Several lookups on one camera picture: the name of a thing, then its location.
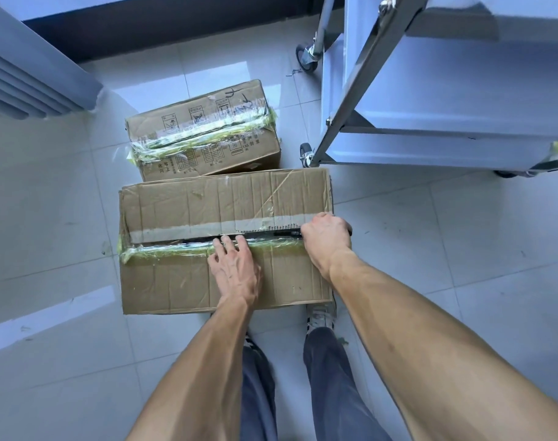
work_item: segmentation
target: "clear packing tape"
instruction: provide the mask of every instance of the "clear packing tape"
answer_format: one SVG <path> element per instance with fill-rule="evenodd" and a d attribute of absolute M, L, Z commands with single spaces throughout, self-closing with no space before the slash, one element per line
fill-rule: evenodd
<path fill-rule="evenodd" d="M 201 125 L 185 124 L 180 127 L 179 132 L 160 138 L 146 137 L 133 141 L 129 159 L 134 163 L 158 162 L 185 150 L 205 147 L 254 130 L 266 128 L 275 131 L 276 118 L 275 111 L 267 105 L 265 99 L 255 99 L 239 113 Z"/>
<path fill-rule="evenodd" d="M 248 247 L 256 256 L 263 251 L 304 250 L 304 240 L 295 237 L 267 237 L 247 238 Z M 143 246 L 123 248 L 121 240 L 118 244 L 120 261 L 123 264 L 132 259 L 159 260 L 171 256 L 208 257 L 214 253 L 212 242 L 171 243 L 157 246 Z"/>

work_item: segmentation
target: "pants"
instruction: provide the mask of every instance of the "pants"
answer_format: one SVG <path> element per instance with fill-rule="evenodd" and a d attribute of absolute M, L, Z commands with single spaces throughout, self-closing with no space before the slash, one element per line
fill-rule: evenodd
<path fill-rule="evenodd" d="M 349 359 L 334 332 L 316 328 L 306 338 L 304 363 L 318 441 L 391 441 L 359 396 Z M 265 355 L 243 350 L 241 441 L 276 441 L 275 382 Z"/>

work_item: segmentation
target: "hand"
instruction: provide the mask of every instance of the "hand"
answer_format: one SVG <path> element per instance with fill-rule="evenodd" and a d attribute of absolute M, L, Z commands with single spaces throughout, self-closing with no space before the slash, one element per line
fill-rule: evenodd
<path fill-rule="evenodd" d="M 334 257 L 350 251 L 352 233 L 348 222 L 326 212 L 320 212 L 301 227 L 305 250 L 327 281 L 331 281 L 330 267 Z"/>
<path fill-rule="evenodd" d="M 229 236 L 223 235 L 222 242 L 214 238 L 216 252 L 207 259 L 220 290 L 218 306 L 225 300 L 240 297 L 253 306 L 261 290 L 261 267 L 254 262 L 253 254 L 242 235 L 236 237 L 236 242 L 238 250 Z"/>

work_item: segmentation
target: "taped cardboard box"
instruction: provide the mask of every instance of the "taped cardboard box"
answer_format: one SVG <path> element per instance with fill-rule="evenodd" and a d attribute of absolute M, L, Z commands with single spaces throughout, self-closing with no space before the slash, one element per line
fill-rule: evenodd
<path fill-rule="evenodd" d="M 126 119 L 143 180 L 279 167 L 274 111 L 249 81 Z"/>
<path fill-rule="evenodd" d="M 297 229 L 333 209 L 324 168 L 267 170 L 164 180 L 120 191 L 120 274 L 125 314 L 212 311 L 220 293 L 209 273 L 210 249 L 186 251 L 185 239 Z M 327 302 L 329 284 L 301 239 L 251 245 L 263 269 L 258 308 Z"/>

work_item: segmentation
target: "person's left arm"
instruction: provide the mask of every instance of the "person's left arm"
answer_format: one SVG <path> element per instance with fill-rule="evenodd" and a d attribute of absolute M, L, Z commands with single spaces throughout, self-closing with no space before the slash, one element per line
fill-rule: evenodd
<path fill-rule="evenodd" d="M 127 441 L 237 440 L 242 350 L 261 284 L 246 240 L 214 240 L 208 259 L 220 289 L 216 312 L 161 379 Z"/>

